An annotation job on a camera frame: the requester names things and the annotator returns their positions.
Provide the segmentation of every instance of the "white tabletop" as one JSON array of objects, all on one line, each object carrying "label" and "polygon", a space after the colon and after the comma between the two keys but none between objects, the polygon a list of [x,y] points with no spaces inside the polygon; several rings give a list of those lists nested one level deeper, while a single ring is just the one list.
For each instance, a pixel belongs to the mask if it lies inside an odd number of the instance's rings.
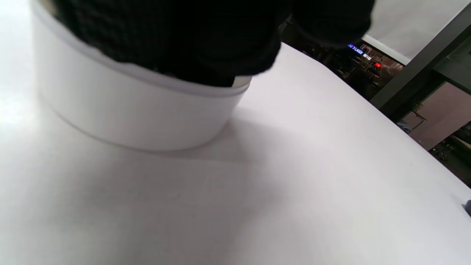
[{"label": "white tabletop", "polygon": [[6,2],[2,265],[471,263],[471,190],[313,59],[283,46],[210,144],[145,153],[41,102],[29,9]]}]

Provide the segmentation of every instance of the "white paper cup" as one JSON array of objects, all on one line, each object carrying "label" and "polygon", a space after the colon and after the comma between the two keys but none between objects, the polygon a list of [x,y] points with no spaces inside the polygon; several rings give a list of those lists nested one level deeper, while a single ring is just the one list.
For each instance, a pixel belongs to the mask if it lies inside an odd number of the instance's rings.
[{"label": "white paper cup", "polygon": [[118,63],[32,2],[37,85],[66,121],[105,141],[178,150],[211,140],[250,84],[220,88]]}]

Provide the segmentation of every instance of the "wall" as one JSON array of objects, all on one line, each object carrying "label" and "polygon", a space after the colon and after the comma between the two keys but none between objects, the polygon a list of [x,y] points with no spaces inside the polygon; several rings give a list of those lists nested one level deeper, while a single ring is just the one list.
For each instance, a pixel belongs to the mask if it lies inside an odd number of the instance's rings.
[{"label": "wall", "polygon": [[[422,104],[423,107],[417,113],[427,121],[413,130],[410,136],[416,142],[421,142],[426,150],[471,120],[471,95],[450,83],[445,83]],[[413,128],[420,120],[410,113],[404,121]]]},{"label": "wall", "polygon": [[376,0],[364,40],[403,64],[458,14],[469,0]]}]

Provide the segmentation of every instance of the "illuminated sign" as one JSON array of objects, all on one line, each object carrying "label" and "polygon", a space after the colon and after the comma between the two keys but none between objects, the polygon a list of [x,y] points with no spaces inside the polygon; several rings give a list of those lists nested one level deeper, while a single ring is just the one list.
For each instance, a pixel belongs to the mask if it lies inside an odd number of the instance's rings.
[{"label": "illuminated sign", "polygon": [[362,50],[360,50],[359,48],[357,48],[355,45],[353,44],[349,44],[348,45],[352,50],[356,51],[357,53],[359,53],[360,55],[363,55],[363,57],[365,57],[368,61],[371,60],[371,57],[368,56],[366,53],[364,53]]},{"label": "illuminated sign", "polygon": [[363,54],[363,57],[365,57],[368,61],[371,60],[371,56],[368,56],[366,53]]},{"label": "illuminated sign", "polygon": [[363,54],[363,51],[360,50],[359,48],[355,47],[353,44],[349,44],[349,47],[352,48],[354,51],[356,51],[359,54]]}]

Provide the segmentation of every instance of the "storefront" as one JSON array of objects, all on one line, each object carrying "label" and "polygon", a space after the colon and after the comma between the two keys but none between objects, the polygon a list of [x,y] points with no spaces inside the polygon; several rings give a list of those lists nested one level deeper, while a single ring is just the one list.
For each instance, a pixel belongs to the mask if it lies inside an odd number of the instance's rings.
[{"label": "storefront", "polygon": [[371,44],[350,43],[344,49],[332,49],[300,34],[289,23],[281,31],[282,41],[321,62],[367,100],[372,99],[404,65]]}]

